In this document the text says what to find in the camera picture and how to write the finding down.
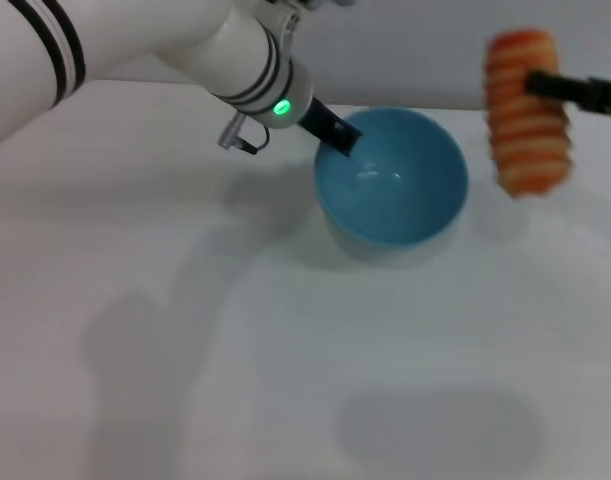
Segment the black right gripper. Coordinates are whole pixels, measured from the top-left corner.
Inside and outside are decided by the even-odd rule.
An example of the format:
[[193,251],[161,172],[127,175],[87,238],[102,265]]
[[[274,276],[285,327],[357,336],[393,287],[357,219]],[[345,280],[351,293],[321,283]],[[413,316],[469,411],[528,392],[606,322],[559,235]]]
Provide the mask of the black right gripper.
[[585,103],[587,111],[611,116],[611,81],[561,77],[545,72],[531,72],[525,80],[525,91],[550,100]]

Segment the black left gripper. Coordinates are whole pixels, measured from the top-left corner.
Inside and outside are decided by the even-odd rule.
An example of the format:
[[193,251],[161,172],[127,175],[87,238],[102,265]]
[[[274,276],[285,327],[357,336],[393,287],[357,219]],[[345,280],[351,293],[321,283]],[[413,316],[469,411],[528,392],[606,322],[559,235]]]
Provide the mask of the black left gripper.
[[362,137],[361,131],[338,117],[316,96],[298,125],[346,157]]

